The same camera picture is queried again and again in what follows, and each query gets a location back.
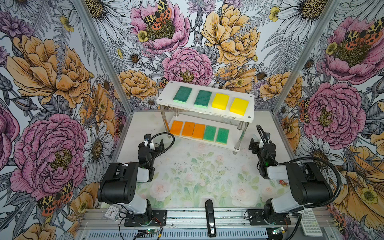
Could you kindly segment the yellow sponge block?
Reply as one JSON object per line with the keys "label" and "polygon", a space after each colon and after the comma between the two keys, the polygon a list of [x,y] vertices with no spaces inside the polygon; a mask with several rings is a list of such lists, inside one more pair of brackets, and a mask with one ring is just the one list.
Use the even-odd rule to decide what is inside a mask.
{"label": "yellow sponge block", "polygon": [[216,93],[214,100],[212,102],[212,107],[214,109],[226,110],[230,96],[225,94]]}

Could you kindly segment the dark green scouring sponge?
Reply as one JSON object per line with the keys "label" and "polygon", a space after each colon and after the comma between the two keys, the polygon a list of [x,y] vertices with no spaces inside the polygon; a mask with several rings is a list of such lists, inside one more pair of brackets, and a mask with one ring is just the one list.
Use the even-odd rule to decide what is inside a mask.
{"label": "dark green scouring sponge", "polygon": [[210,91],[199,90],[198,95],[194,102],[194,107],[207,109],[210,102],[211,95],[212,95],[212,92]]}

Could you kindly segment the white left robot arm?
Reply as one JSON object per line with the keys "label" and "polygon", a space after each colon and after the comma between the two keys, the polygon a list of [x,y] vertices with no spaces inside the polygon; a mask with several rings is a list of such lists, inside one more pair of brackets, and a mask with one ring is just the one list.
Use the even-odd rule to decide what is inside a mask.
{"label": "white left robot arm", "polygon": [[159,144],[144,141],[139,144],[137,162],[111,163],[100,183],[99,202],[120,206],[137,216],[150,216],[151,204],[136,193],[136,187],[138,183],[153,180],[156,169],[151,159],[155,159],[164,149],[163,141]]}

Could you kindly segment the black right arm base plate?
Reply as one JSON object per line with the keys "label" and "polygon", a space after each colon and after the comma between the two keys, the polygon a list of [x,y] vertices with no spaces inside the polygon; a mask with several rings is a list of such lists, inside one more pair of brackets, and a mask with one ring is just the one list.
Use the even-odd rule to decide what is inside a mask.
{"label": "black right arm base plate", "polygon": [[246,211],[251,226],[284,225],[292,224],[289,215],[275,212],[265,213],[262,209],[248,209]]}

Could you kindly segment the yellow sponge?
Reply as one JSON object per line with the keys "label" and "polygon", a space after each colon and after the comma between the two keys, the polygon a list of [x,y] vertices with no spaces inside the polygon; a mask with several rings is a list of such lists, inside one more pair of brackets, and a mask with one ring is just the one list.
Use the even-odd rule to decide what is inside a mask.
{"label": "yellow sponge", "polygon": [[240,116],[244,116],[247,111],[248,105],[249,101],[235,98],[231,105],[230,112]]}

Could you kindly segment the light green sponge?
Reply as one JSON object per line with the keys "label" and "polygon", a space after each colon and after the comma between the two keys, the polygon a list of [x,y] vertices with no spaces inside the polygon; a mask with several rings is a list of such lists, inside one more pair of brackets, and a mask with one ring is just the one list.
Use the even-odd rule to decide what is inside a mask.
{"label": "light green sponge", "polygon": [[214,126],[206,125],[203,140],[208,142],[213,142],[215,140],[217,128]]}
{"label": "light green sponge", "polygon": [[219,128],[216,142],[218,144],[227,145],[229,132],[229,129]]}

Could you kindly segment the orange sponge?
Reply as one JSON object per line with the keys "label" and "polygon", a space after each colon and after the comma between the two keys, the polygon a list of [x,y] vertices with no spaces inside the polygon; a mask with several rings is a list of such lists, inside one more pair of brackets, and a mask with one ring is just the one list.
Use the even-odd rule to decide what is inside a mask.
{"label": "orange sponge", "polygon": [[195,124],[192,138],[202,140],[204,138],[206,125],[203,124]]}
{"label": "orange sponge", "polygon": [[185,122],[181,136],[191,138],[195,129],[195,123]]}
{"label": "orange sponge", "polygon": [[182,121],[173,121],[170,133],[174,136],[179,136],[181,134],[181,131],[183,129],[184,122]]}

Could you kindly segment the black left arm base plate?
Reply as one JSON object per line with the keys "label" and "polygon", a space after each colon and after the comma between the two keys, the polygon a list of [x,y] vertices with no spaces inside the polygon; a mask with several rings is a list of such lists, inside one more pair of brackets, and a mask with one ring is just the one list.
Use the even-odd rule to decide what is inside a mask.
{"label": "black left arm base plate", "polygon": [[147,211],[142,215],[129,215],[125,218],[125,227],[165,227],[167,222],[167,210]]}

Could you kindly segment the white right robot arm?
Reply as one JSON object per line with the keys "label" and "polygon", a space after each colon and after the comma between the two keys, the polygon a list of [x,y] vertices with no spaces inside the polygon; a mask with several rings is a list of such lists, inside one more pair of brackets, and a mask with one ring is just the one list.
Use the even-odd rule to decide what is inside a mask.
{"label": "white right robot arm", "polygon": [[289,190],[283,195],[266,201],[264,218],[282,216],[301,211],[305,208],[317,208],[327,205],[335,193],[325,180],[316,162],[321,159],[300,158],[285,163],[276,163],[276,145],[269,142],[261,145],[261,140],[251,138],[249,150],[258,157],[257,168],[266,180],[288,182]]}

